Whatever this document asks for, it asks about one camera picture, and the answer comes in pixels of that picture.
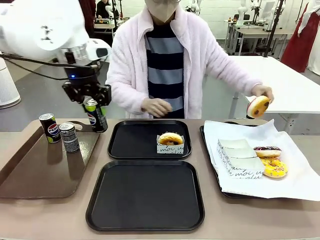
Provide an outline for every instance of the person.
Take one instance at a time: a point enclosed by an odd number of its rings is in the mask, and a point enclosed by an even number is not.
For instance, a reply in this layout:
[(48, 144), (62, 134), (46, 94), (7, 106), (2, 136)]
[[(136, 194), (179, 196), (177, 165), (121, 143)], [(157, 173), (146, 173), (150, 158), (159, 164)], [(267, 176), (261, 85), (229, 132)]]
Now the person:
[(143, 11), (117, 30), (105, 83), (127, 118), (200, 119), (206, 73), (247, 96), (274, 99), (179, 0), (145, 0)]
[[(106, 10), (106, 6), (111, 6), (109, 3), (109, 0), (101, 0), (96, 4), (96, 17), (98, 19), (108, 19), (109, 18), (109, 13)], [(116, 9), (115, 10), (115, 17), (119, 17), (119, 12)]]
[(319, 55), (319, 38), (316, 39), (320, 23), (320, 0), (311, 0), (296, 26), (281, 62), (298, 73), (304, 73), (309, 64), (310, 69), (317, 69)]
[(95, 38), (95, 16), (96, 3), (95, 0), (79, 0), (82, 13), (84, 16), (84, 27), (90, 38)]

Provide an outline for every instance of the table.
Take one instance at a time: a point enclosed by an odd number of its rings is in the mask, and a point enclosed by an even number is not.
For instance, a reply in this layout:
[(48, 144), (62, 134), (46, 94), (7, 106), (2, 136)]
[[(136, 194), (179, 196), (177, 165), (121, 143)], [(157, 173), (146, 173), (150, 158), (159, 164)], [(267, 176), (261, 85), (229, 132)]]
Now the table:
[[(273, 57), (230, 56), (243, 69), (262, 79), (273, 90), (274, 102), (266, 113), (288, 114), (285, 131), (290, 134), (299, 114), (320, 114), (320, 86)], [(239, 93), (233, 96), (229, 118), (233, 119)], [(248, 103), (254, 99), (246, 97)]]
[[(66, 121), (87, 119), (57, 119)], [(0, 239), (30, 240), (111, 240), (111, 239), (305, 239), (320, 237), (320, 202), (298, 199), (229, 199), (223, 196), (214, 177), (209, 156), (200, 135), (204, 120), (183, 120), (192, 142), (192, 154), (185, 159), (197, 170), (205, 208), (203, 224), (192, 232), (111, 233), (91, 230), (85, 220), (97, 177), (102, 167), (112, 159), (107, 147), (115, 124), (109, 119), (109, 129), (101, 134), (92, 153), (78, 190), (64, 199), (6, 200), (0, 199)], [(237, 120), (240, 124), (260, 125), (263, 120)], [(33, 121), (0, 158), (0, 168), (40, 126)], [(300, 149), (314, 169), (320, 173), (318, 156), (320, 136), (305, 137), (307, 144)]]
[[(235, 34), (235, 29), (237, 28), (263, 28), (262, 26), (257, 25), (237, 25), (236, 23), (233, 23), (232, 21), (224, 20), (225, 23), (228, 24), (227, 32), (224, 40), (224, 49), (229, 53), (230, 51), (230, 45), (232, 41), (232, 36)], [(244, 23), (252, 22), (252, 20), (243, 20)]]
[(112, 34), (112, 39), (114, 39), (115, 37), (115, 33), (114, 33), (114, 29), (116, 28), (116, 25), (114, 24), (94, 24), (94, 28), (95, 29), (104, 29), (104, 32), (100, 32), (100, 31), (95, 31), (94, 33), (96, 34)]
[[(281, 46), (280, 54), (278, 56), (279, 58), (281, 57), (281, 54), (284, 51), (284, 47), (286, 46), (286, 40), (288, 39), (288, 36), (292, 35), (293, 33), (294, 33), (293, 30), (288, 30), (288, 29), (277, 28), (275, 30), (275, 33), (273, 36), (274, 43), (273, 43), (273, 48), (272, 48), (272, 53), (271, 53), (272, 56), (275, 54), (275, 50), (276, 50), (275, 46), (278, 44), (279, 39), (283, 38), (283, 43)], [(254, 51), (257, 47), (258, 39), (268, 38), (270, 35), (270, 32), (263, 31), (262, 27), (235, 28), (235, 36), (233, 39), (231, 55), (235, 55), (235, 53), (236, 53), (237, 42), (238, 42), (238, 38), (239, 38), (240, 34), (242, 34), (242, 37), (240, 38), (240, 49), (239, 49), (239, 53), (238, 53), (239, 56), (241, 55), (242, 47), (244, 44), (244, 39), (255, 39), (254, 44), (252, 46), (252, 50)]]

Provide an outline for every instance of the red fabric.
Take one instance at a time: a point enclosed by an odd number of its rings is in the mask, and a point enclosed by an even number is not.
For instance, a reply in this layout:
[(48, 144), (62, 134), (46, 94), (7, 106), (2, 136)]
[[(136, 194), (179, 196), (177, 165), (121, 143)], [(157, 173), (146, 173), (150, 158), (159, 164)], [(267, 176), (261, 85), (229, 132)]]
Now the red fabric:
[(281, 59), (281, 62), (288, 67), (296, 70), (298, 73), (304, 73), (310, 57), (312, 47), (314, 45), (318, 32), (320, 17), (313, 12), (310, 19), (298, 37), (298, 29), (301, 25), (307, 6), (296, 26), (295, 32), (290, 39)]
[(88, 27), (94, 27), (94, 20), (96, 15), (95, 0), (79, 0), (82, 13), (84, 16), (84, 24)]

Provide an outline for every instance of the gray floor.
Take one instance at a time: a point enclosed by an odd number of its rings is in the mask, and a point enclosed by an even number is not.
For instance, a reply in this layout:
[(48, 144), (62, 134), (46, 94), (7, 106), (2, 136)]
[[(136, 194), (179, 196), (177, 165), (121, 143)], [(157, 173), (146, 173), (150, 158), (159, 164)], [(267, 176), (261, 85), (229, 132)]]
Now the gray floor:
[[(106, 80), (108, 65), (103, 66), (99, 81), (103, 84)], [(65, 77), (62, 68), (41, 66), (36, 70), (39, 73), (54, 77)], [(320, 84), (320, 76), (310, 71), (304, 73), (306, 77)], [(75, 102), (71, 102), (61, 85), (63, 81), (56, 81), (35, 74), (28, 74), (16, 82), (21, 95), (20, 104), (0, 110), (0, 132), (19, 132), (31, 121), (38, 119), (43, 113), (53, 113), (56, 118), (86, 118), (83, 109)], [(233, 90), (223, 81), (208, 77), (203, 82), (203, 112), (202, 118), (226, 119), (229, 114)], [(107, 118), (121, 119), (125, 117), (123, 109), (115, 104), (107, 108)], [(235, 116), (244, 118), (246, 115), (247, 102), (241, 97), (236, 109)], [(266, 114), (266, 120), (275, 119), (275, 125), (282, 130), (285, 121), (278, 114)], [(320, 115), (304, 114), (298, 119), (293, 134), (320, 134)]]

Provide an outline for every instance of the black soda can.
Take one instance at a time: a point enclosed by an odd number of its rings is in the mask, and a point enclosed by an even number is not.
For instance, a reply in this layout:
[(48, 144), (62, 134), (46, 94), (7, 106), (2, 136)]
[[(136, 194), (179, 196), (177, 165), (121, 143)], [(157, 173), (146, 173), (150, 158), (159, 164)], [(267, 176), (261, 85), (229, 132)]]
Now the black soda can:
[(46, 113), (39, 117), (40, 123), (43, 127), (46, 139), (50, 144), (55, 144), (61, 140), (59, 128), (52, 113)]
[(72, 122), (65, 122), (59, 126), (62, 141), (67, 153), (75, 153), (80, 149), (76, 134), (75, 125)]
[(90, 124), (95, 133), (104, 133), (108, 129), (108, 123), (103, 109), (92, 97), (87, 97), (83, 102), (83, 107), (88, 115)]

